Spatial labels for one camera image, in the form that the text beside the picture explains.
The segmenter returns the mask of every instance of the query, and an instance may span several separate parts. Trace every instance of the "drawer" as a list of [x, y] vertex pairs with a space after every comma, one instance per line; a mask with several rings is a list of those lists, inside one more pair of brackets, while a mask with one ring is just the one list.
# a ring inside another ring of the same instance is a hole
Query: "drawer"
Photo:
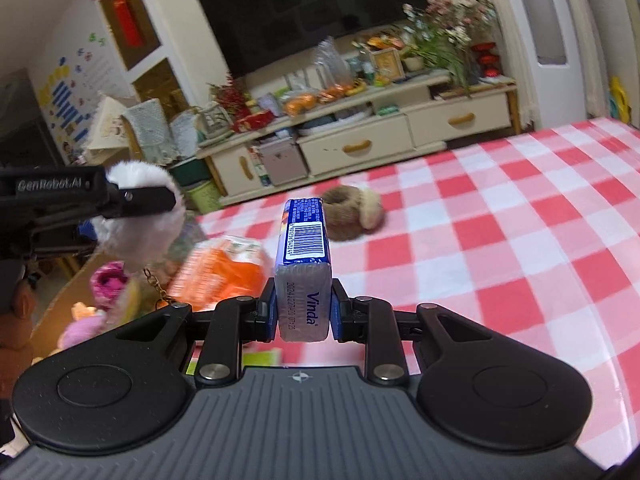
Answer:
[[262, 187], [247, 149], [241, 145], [211, 156], [229, 196]]
[[318, 175], [408, 152], [414, 146], [406, 117], [399, 116], [301, 142], [300, 148], [311, 173]]
[[511, 125], [505, 94], [463, 98], [406, 113], [416, 147]]

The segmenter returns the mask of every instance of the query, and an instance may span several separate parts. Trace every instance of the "orange and white plastic bag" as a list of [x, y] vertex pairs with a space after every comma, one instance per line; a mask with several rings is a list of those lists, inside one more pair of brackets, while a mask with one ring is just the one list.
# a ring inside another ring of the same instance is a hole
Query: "orange and white plastic bag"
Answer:
[[212, 310], [219, 301], [258, 296], [270, 264], [260, 242], [223, 236], [197, 244], [167, 291], [194, 311]]

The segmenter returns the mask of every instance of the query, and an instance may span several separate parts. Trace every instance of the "silver screw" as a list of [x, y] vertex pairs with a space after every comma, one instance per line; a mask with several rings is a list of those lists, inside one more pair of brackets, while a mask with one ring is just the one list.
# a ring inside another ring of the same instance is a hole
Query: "silver screw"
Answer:
[[383, 381], [395, 381], [404, 376], [404, 370], [398, 365], [378, 365], [373, 369], [373, 374]]
[[213, 363], [210, 365], [204, 365], [200, 369], [200, 375], [205, 379], [214, 381], [217, 379], [224, 379], [225, 377], [229, 377], [229, 375], [231, 375], [231, 370], [229, 370], [229, 367], [226, 365]]

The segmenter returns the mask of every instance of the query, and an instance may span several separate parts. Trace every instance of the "television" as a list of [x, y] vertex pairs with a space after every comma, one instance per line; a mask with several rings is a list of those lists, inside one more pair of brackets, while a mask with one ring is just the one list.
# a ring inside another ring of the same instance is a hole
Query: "television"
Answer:
[[425, 0], [200, 0], [234, 77], [339, 38], [404, 18]]

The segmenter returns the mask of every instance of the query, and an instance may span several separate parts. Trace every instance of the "barcode number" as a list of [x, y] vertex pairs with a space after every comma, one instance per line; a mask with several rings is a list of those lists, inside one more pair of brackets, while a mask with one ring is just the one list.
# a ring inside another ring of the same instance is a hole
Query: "barcode number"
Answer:
[[324, 258], [322, 222], [291, 224], [287, 234], [287, 260]]

